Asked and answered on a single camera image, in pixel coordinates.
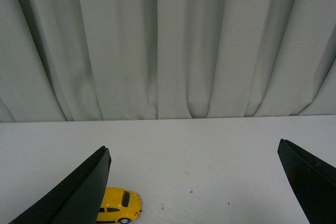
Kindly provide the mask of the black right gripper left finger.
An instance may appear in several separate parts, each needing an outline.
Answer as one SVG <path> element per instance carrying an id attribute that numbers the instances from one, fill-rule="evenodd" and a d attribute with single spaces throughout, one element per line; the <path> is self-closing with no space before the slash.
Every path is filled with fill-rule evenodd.
<path id="1" fill-rule="evenodd" d="M 11 223 L 95 223 L 110 166 L 109 149 L 102 146 Z"/>

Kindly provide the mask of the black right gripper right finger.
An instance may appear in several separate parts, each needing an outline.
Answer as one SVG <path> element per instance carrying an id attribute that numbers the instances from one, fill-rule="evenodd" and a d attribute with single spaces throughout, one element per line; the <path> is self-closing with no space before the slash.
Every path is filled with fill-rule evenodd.
<path id="1" fill-rule="evenodd" d="M 277 153 L 309 223 L 335 223 L 335 167 L 285 139 Z"/>

